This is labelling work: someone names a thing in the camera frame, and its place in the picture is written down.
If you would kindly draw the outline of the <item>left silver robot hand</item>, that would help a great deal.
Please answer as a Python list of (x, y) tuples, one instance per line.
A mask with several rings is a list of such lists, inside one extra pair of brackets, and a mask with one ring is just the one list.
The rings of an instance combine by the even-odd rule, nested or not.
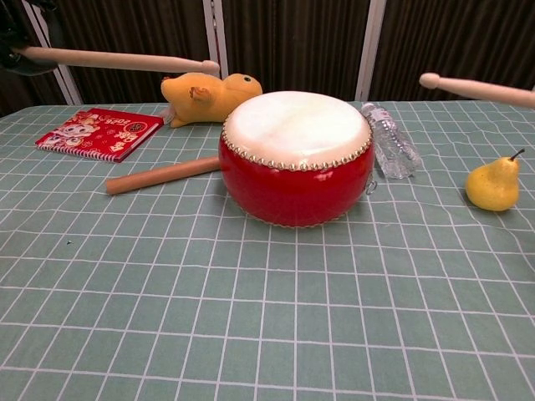
[[(29, 1), (40, 8), (48, 25), (49, 38), (53, 48), (64, 44), (64, 35), (59, 23), (57, 3), (55, 1)], [(24, 27), (14, 1), (1, 0), (1, 68), (15, 74), (35, 76), (53, 71), (58, 67), (54, 61), (34, 61), (20, 52), (30, 46), (30, 36)]]

